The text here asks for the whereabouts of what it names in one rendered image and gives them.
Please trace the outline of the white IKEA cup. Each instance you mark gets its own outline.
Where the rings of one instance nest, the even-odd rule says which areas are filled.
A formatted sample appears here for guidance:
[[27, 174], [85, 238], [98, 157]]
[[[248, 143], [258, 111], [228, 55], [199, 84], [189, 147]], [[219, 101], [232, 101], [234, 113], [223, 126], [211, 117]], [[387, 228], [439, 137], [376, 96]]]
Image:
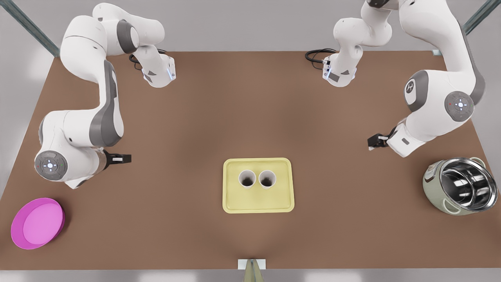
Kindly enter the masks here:
[[250, 189], [256, 182], [256, 175], [251, 170], [243, 170], [238, 176], [238, 181], [245, 189]]
[[270, 189], [277, 182], [277, 176], [273, 171], [262, 171], [258, 176], [258, 181], [261, 187], [265, 190]]

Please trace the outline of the yellow rectangular tray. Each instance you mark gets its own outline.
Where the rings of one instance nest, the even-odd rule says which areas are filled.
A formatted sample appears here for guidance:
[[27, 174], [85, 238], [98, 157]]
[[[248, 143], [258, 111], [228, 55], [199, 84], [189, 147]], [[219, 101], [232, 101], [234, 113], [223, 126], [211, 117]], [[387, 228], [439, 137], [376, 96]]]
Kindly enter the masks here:
[[[256, 182], [250, 189], [242, 187], [238, 176], [251, 170]], [[273, 171], [277, 182], [263, 189], [258, 181], [262, 171]], [[295, 207], [292, 165], [287, 158], [236, 158], [223, 164], [222, 207], [229, 214], [286, 213]]]

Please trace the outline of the green steel-lined cooking pot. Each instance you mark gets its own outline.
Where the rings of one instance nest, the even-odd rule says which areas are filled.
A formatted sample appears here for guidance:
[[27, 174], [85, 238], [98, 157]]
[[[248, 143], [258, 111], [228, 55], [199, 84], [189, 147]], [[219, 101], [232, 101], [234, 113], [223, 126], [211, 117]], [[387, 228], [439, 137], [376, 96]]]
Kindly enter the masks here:
[[485, 212], [499, 198], [493, 176], [477, 157], [455, 157], [431, 164], [422, 185], [431, 204], [453, 216]]

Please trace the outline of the pink round bowl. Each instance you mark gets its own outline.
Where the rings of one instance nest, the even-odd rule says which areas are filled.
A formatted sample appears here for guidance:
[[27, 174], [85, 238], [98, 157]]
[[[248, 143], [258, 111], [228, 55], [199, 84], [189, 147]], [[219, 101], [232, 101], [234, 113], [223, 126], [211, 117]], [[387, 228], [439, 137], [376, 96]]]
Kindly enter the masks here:
[[52, 198], [25, 204], [11, 224], [11, 239], [21, 249], [36, 249], [55, 239], [64, 227], [65, 212]]

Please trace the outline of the silver frame post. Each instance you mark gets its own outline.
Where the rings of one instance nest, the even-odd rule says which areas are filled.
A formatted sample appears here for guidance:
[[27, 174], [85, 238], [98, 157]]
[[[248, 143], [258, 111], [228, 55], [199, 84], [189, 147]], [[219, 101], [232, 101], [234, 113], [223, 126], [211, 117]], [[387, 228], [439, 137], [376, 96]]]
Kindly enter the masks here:
[[501, 5], [501, 0], [485, 0], [483, 5], [462, 26], [465, 35], [470, 34], [498, 5]]
[[265, 259], [238, 259], [238, 269], [245, 270], [243, 282], [264, 282], [261, 270], [266, 269]]
[[59, 47], [13, 2], [0, 0], [2, 6], [29, 34], [31, 34], [55, 58], [59, 57]]

